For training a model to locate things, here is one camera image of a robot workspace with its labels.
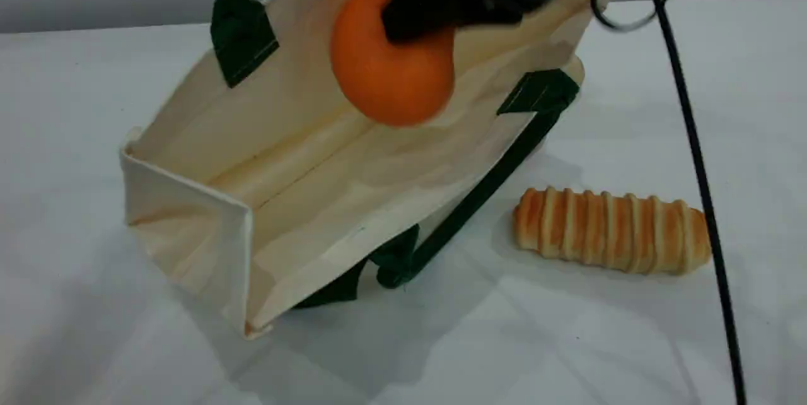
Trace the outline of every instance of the dark green handle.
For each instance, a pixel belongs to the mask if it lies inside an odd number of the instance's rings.
[[[256,0],[216,0],[210,36],[230,88],[250,76],[279,46],[266,10]]]

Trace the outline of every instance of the orange ball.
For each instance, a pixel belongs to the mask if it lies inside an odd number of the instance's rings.
[[[453,92],[454,28],[395,45],[381,12],[389,0],[347,0],[331,36],[337,82],[366,117],[388,126],[414,126],[444,109]]]

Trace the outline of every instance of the white table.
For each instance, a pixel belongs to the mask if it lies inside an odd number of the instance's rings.
[[[807,401],[807,0],[669,7],[704,143],[750,402]],[[633,20],[648,3],[614,3]],[[403,290],[240,341],[122,223],[116,147],[207,26],[0,36],[2,403],[730,403],[714,268],[632,278],[517,252],[528,186],[700,207],[658,26],[593,25],[579,103]]]

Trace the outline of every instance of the canvas tote bag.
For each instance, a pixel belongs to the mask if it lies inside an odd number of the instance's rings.
[[[125,221],[160,270],[245,338],[294,307],[426,266],[576,96],[589,0],[459,32],[455,92],[392,129],[343,97],[328,58],[343,0],[216,0],[213,47],[119,150]]]

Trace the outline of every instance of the striped bread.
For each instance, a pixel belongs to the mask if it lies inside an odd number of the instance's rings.
[[[513,212],[516,243],[548,259],[626,273],[689,273],[709,262],[706,218],[681,200],[527,189]]]

